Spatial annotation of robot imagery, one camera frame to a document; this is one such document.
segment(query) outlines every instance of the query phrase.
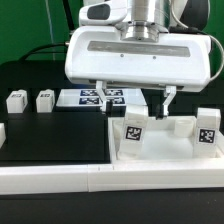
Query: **white robot body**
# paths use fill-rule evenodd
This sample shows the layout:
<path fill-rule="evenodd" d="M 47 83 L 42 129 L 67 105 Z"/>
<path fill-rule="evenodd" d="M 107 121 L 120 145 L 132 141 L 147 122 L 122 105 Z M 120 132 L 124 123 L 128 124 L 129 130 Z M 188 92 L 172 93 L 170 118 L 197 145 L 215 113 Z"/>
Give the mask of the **white robot body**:
<path fill-rule="evenodd" d="M 129 87 L 201 91 L 210 80 L 210 37 L 161 33 L 159 40 L 124 41 L 115 27 L 81 27 L 69 45 L 66 74 L 72 83 L 102 80 Z"/>

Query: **small white cube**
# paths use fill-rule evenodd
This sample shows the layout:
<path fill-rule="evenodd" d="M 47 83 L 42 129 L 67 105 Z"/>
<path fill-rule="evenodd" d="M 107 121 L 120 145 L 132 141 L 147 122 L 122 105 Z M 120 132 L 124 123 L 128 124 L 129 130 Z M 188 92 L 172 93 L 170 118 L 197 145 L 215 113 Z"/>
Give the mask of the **small white cube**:
<path fill-rule="evenodd" d="M 5 126 L 4 124 L 0 124 L 0 149 L 5 142 L 6 136 L 5 136 Z"/>
<path fill-rule="evenodd" d="M 198 109 L 194 141 L 194 157 L 215 158 L 220 122 L 220 110 L 206 108 Z"/>
<path fill-rule="evenodd" d="M 53 90 L 40 91 L 37 99 L 38 113 L 51 113 L 55 104 L 55 95 Z"/>
<path fill-rule="evenodd" d="M 23 113 L 27 103 L 25 90 L 13 91 L 6 100 L 8 113 Z"/>

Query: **white block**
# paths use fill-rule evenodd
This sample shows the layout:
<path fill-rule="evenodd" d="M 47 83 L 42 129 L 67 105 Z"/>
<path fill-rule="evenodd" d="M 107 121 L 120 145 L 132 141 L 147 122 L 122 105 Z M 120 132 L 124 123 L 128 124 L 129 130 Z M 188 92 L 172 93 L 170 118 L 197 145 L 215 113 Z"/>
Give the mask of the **white block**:
<path fill-rule="evenodd" d="M 55 95 L 53 90 L 40 91 L 37 99 L 38 113 L 51 113 L 55 104 Z"/>
<path fill-rule="evenodd" d="M 0 168 L 0 195 L 87 191 L 87 165 Z"/>
<path fill-rule="evenodd" d="M 6 136 L 5 136 L 5 126 L 4 124 L 0 124 L 0 149 L 5 142 Z"/>
<path fill-rule="evenodd" d="M 25 90 L 13 91 L 6 100 L 8 113 L 23 113 L 27 103 Z"/>
<path fill-rule="evenodd" d="M 194 140 L 194 157 L 215 158 L 221 113 L 218 109 L 199 108 Z"/>

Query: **white base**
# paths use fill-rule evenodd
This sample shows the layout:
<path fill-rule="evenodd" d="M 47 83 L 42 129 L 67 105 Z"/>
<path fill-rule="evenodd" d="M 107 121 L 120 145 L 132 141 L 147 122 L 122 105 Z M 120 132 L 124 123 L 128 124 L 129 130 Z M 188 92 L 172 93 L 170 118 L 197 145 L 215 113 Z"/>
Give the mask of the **white base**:
<path fill-rule="evenodd" d="M 99 104 L 80 105 L 82 98 L 99 98 L 99 96 L 81 96 L 84 89 L 62 89 L 58 98 L 57 107 L 101 107 Z M 107 98 L 124 98 L 124 104 L 113 104 L 113 106 L 126 106 L 126 104 L 146 105 L 145 98 L 140 89 L 119 89 L 123 91 L 123 96 L 107 96 Z"/>
<path fill-rule="evenodd" d="M 172 141 L 175 118 L 169 118 L 151 126 L 153 131 L 146 134 L 150 148 L 144 148 L 138 160 L 124 162 L 117 159 L 112 128 L 113 122 L 119 120 L 122 119 L 109 119 L 112 164 L 0 168 L 0 194 L 224 187 L 221 133 L 217 158 L 192 159 L 192 140 Z"/>

